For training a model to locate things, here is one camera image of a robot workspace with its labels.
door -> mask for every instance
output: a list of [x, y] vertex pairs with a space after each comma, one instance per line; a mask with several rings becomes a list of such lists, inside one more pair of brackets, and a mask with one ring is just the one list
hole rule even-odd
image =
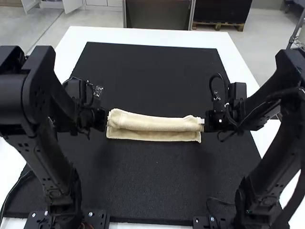
[[62, 2], [65, 13], [70, 13], [82, 6], [82, 0], [62, 0]]
[[21, 0], [25, 13], [40, 3], [40, 0]]

black rubber mat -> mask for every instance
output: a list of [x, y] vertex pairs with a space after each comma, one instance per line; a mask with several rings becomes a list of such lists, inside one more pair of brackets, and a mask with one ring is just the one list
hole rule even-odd
[[[208, 81], [227, 76], [216, 49], [87, 43], [73, 76], [102, 85], [102, 106], [144, 115], [204, 117], [212, 108]], [[213, 85], [220, 94], [221, 81]], [[208, 197], [234, 201], [243, 176], [260, 161], [250, 132], [220, 143], [203, 133], [198, 142], [143, 142], [107, 139], [92, 131], [60, 134], [65, 155], [82, 182], [83, 208], [102, 208], [112, 221], [191, 225], [207, 213]], [[211, 206], [217, 214], [234, 208]], [[42, 187], [28, 182], [6, 216], [27, 217], [45, 209]]]

beige towel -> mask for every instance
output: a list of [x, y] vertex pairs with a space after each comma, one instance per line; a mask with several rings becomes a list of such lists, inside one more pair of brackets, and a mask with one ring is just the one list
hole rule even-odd
[[163, 118], [130, 113], [120, 109], [109, 112], [107, 138], [142, 141], [197, 141], [201, 142], [201, 118]]

wooden pallet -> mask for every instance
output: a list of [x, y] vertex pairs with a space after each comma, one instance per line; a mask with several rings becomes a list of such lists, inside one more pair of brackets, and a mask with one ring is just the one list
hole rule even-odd
[[244, 31], [244, 23], [194, 21], [192, 29], [196, 30], [197, 29], [197, 25], [215, 25], [215, 30], [216, 31], [219, 31], [222, 25], [232, 25], [232, 26], [235, 26], [235, 28], [239, 32]]

black panel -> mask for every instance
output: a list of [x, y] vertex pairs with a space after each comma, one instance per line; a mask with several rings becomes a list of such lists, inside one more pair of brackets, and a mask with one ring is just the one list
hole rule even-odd
[[[209, 77], [228, 80], [216, 49], [87, 43], [73, 75], [105, 90], [102, 106], [165, 117], [204, 117], [211, 109]], [[222, 93], [223, 84], [215, 80]], [[243, 176], [260, 156], [250, 132], [225, 143], [216, 134], [197, 142], [143, 142], [59, 135], [82, 182], [83, 208], [105, 209], [112, 221], [192, 225], [204, 216], [208, 197], [233, 202]], [[20, 190], [7, 216], [44, 210], [42, 188], [32, 180]], [[211, 206], [233, 215], [233, 208]]]
[[127, 28], [188, 30], [190, 0], [127, 0]]
[[252, 0], [196, 0], [194, 21], [245, 23]]

